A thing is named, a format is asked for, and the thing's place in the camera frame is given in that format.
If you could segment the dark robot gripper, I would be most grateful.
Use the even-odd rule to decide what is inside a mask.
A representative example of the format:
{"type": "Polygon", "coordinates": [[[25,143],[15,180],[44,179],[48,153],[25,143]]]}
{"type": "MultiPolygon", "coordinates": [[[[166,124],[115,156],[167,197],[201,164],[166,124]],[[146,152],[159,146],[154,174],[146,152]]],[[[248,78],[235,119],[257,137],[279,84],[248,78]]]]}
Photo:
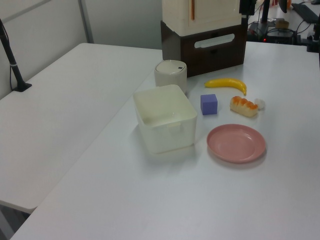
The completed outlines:
{"type": "Polygon", "coordinates": [[[248,15],[255,14],[256,0],[240,0],[239,13],[241,15],[241,26],[248,28],[248,15]]]}

